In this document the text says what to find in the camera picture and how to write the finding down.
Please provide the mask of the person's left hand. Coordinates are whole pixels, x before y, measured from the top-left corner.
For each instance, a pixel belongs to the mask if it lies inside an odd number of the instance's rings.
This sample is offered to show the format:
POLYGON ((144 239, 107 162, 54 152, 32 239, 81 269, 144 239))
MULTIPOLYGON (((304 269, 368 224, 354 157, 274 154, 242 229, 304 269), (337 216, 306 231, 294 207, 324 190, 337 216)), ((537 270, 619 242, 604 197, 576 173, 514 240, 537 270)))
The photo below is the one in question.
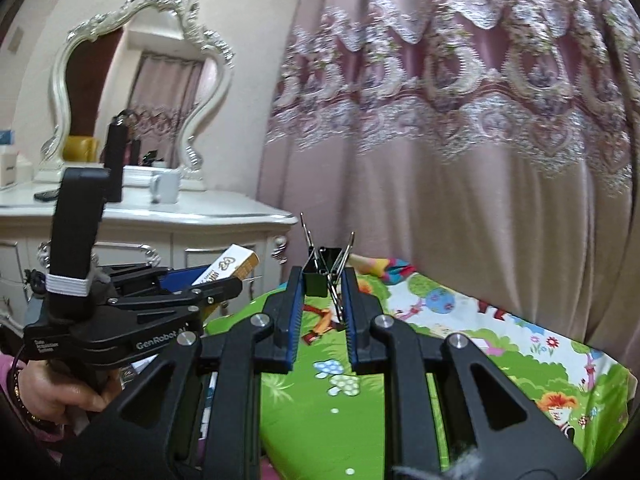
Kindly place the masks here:
POLYGON ((81 380, 57 372, 46 361, 30 361, 17 373, 18 404, 35 418, 68 424, 71 408, 99 413, 122 392, 119 370, 109 370, 100 393, 81 380))

